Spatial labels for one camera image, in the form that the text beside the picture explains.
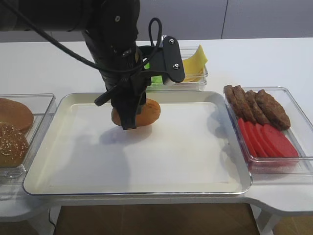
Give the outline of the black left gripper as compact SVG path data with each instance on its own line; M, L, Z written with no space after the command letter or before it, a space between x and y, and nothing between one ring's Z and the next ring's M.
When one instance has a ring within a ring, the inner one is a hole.
M123 130L136 129L136 115L142 113L146 104L146 89L151 85L151 77L143 73L147 58L148 53L136 46L125 51L121 61L125 63L125 69L140 68L133 72L103 75L107 91L101 95L101 104L111 102L115 110L114 123Z

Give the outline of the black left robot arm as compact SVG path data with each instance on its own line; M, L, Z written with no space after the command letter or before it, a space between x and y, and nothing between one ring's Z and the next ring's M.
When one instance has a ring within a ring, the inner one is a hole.
M140 2L137 0L3 0L1 31L80 31L95 64L102 68L107 101L123 129L137 127L136 115L146 101L147 84L137 75L143 58L136 44Z

